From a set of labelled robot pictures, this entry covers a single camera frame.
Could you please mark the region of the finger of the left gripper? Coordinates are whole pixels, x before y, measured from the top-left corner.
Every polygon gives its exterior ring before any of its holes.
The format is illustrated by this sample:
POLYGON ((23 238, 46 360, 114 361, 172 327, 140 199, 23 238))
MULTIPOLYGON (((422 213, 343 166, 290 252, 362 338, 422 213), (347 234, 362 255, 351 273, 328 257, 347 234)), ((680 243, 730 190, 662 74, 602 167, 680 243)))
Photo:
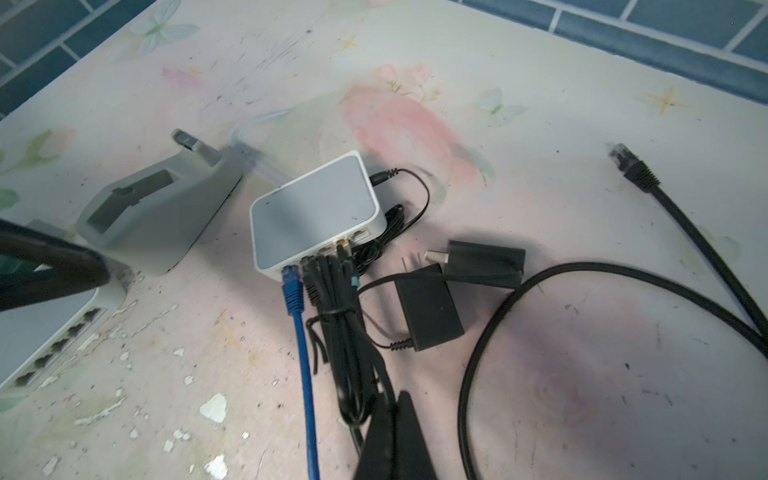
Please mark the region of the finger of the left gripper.
POLYGON ((111 273, 97 252, 3 220, 1 254, 45 268, 1 276, 1 309, 12 310, 106 285, 111 273))

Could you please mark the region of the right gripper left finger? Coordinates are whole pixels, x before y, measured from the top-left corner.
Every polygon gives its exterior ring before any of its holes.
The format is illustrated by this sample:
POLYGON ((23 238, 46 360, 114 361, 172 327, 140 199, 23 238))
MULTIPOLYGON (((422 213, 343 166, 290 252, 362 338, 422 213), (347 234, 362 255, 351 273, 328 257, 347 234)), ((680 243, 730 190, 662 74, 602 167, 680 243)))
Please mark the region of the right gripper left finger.
POLYGON ((391 480, 395 464, 395 416, 384 394, 374 405, 354 480, 391 480))

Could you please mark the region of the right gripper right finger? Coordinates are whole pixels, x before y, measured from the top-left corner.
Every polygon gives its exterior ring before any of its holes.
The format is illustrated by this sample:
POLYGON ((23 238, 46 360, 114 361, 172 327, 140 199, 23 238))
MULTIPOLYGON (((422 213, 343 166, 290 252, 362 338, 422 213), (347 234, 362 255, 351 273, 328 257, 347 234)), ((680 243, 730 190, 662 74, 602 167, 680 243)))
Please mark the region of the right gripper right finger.
POLYGON ((411 395, 401 391, 395 415, 395 478, 437 480, 411 395))

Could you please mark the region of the black power adapter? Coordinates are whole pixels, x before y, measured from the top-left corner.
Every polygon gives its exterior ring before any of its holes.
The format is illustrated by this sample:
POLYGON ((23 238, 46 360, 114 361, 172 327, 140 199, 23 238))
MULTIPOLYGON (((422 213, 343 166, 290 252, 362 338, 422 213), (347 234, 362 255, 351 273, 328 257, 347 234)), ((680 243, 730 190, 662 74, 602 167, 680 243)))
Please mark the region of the black power adapter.
MULTIPOLYGON (((366 273, 371 265, 382 257, 385 248, 418 222, 426 211, 426 208, 422 208, 414 217, 407 219, 403 205, 395 204, 388 208, 384 214, 386 227, 383 233, 352 248, 358 272, 366 273)), ((416 270, 414 278, 394 282, 409 336, 388 345, 376 343, 377 347, 390 351, 423 351, 464 335, 464 328, 447 283, 430 276, 432 273, 441 272, 440 266, 431 264, 416 270)))
MULTIPOLYGON (((426 266, 442 268, 432 278, 447 283, 468 283, 514 290, 522 283, 522 249, 452 240, 446 252, 429 251, 426 266)), ((416 270, 395 274, 391 283, 414 278, 416 270)), ((317 314, 306 322, 316 364, 331 367, 343 421, 358 427, 366 423, 380 394, 393 390, 376 341, 367 333, 359 300, 360 273, 345 250, 303 260, 302 278, 317 314)))

